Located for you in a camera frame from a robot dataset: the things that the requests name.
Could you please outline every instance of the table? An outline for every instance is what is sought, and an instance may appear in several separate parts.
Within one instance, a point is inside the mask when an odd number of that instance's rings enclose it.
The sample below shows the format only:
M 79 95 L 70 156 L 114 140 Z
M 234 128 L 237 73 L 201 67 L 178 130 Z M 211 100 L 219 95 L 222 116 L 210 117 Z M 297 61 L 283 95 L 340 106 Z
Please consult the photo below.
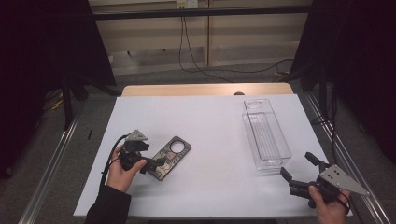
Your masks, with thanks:
M 114 142 L 135 128 L 148 137 L 150 149 L 144 156 L 152 157 L 176 134 L 189 142 L 192 150 L 164 181 L 158 181 L 149 174 L 138 175 L 134 179 L 128 191 L 133 197 L 131 217 L 184 219 L 315 215 L 315 210 L 308 208 L 305 199 L 289 195 L 289 186 L 280 175 L 266 175 L 255 169 L 243 127 L 243 101 L 269 99 L 292 153 L 287 169 L 302 181 L 315 178 L 318 168 L 304 158 L 305 152 L 309 148 L 321 160 L 326 161 L 326 158 L 298 97 L 292 94 L 288 84 L 148 86 L 149 92 L 144 89 L 128 87 L 123 97 L 118 98 L 75 216 L 84 217 L 93 204 L 100 172 Z M 284 94 L 268 94 L 271 89 Z M 177 90 L 185 90 L 189 96 L 175 96 L 182 94 Z M 231 96 L 207 96 L 216 91 L 220 94 L 228 92 Z M 233 96 L 235 91 L 254 95 Z M 161 92 L 172 96 L 158 96 Z

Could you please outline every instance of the black metal bar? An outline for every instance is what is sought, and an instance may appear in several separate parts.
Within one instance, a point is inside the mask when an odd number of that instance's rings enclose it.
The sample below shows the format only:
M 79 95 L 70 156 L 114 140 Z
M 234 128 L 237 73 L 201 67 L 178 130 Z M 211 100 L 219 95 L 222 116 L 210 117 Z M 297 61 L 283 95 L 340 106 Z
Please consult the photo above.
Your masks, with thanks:
M 259 14 L 290 14 L 308 13 L 312 11 L 330 10 L 329 7 L 291 6 L 291 7 L 231 7 L 231 8 L 193 8 L 193 9 L 166 9 L 147 11 L 107 11 L 95 12 L 91 15 L 56 15 L 55 18 L 81 19 L 89 18 L 96 21 L 126 20 L 171 17 L 202 17 L 202 16 L 232 16 L 232 15 L 259 15 Z

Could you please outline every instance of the gray carpet floor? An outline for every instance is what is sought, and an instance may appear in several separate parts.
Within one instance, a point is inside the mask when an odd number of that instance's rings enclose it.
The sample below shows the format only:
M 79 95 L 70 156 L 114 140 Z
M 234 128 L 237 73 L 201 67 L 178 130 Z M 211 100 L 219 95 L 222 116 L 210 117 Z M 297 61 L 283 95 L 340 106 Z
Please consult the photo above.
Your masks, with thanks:
M 262 70 L 272 64 L 248 64 L 224 66 L 220 69 L 242 71 Z M 205 71 L 212 76 L 221 76 L 231 82 L 273 82 L 279 77 L 274 72 L 289 71 L 291 62 L 281 63 L 265 72 L 236 73 L 224 71 Z M 223 79 L 202 73 L 188 73 L 181 70 L 146 73 L 139 75 L 116 77 L 118 90 L 127 85 L 144 84 L 177 84 L 177 83 L 223 83 Z M 314 119 L 307 94 L 318 94 L 318 87 L 311 92 L 302 92 L 299 80 L 293 80 L 290 85 L 301 99 L 308 118 Z M 73 100 L 74 108 L 81 107 L 77 128 L 70 139 L 61 163 L 56 169 L 56 176 L 50 182 L 45 200 L 39 206 L 35 223 L 83 223 L 83 219 L 73 217 L 79 196 L 84 188 L 85 180 L 100 146 L 101 139 L 110 118 L 115 97 L 108 96 L 96 88 L 87 87 L 90 97 L 86 102 Z M 390 220 L 396 220 L 396 169 L 381 152 L 374 138 L 361 131 L 361 124 L 354 113 L 338 99 L 336 116 L 336 131 L 356 162 L 364 178 L 373 189 L 373 193 L 382 203 Z M 40 178 L 52 158 L 55 148 L 62 137 L 64 127 L 64 111 L 60 106 L 56 110 L 48 110 L 42 116 L 39 126 L 32 136 L 24 153 L 13 166 L 13 176 L 0 180 L 0 223 L 18 223 L 26 205 L 29 203 Z M 331 142 L 320 125 L 313 129 L 321 143 L 329 161 L 332 160 Z M 347 223 L 374 223 L 360 196 L 354 196 L 355 214 L 349 217 Z M 147 220 L 129 220 L 130 223 L 147 223 Z M 151 220 L 149 223 L 206 223 L 207 221 L 186 220 Z M 295 218 L 288 220 L 214 220 L 207 223 L 317 223 L 314 217 Z

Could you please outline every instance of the white tabletop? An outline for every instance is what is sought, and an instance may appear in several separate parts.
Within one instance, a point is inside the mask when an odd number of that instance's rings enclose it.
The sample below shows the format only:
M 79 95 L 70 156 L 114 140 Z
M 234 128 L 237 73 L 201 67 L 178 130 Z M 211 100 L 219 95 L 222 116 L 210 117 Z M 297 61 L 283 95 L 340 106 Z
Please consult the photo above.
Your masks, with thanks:
M 248 99 L 271 101 L 291 152 L 285 167 L 296 180 L 315 180 L 318 167 L 304 154 L 310 151 L 326 158 L 297 95 L 120 97 L 74 216 L 87 215 L 111 148 L 134 129 L 148 137 L 145 157 L 153 157 L 175 135 L 192 149 L 163 181 L 149 173 L 136 176 L 128 191 L 131 217 L 314 216 L 306 199 L 289 195 L 288 183 L 280 175 L 256 170 L 242 120 L 243 102 Z

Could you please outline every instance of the person's left hand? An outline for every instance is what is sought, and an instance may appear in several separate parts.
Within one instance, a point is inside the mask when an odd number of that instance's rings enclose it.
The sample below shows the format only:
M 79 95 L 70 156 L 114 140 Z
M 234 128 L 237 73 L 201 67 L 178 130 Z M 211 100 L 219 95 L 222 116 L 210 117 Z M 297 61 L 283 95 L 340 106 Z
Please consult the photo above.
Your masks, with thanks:
M 128 188 L 131 186 L 132 180 L 136 176 L 137 172 L 142 169 L 147 161 L 141 160 L 138 161 L 130 170 L 125 171 L 121 167 L 120 160 L 118 160 L 119 152 L 122 149 L 122 145 L 117 147 L 113 155 L 111 156 L 111 160 L 113 161 L 110 165 L 110 170 L 108 173 L 107 185 L 113 189 L 117 189 L 121 192 L 126 192 Z

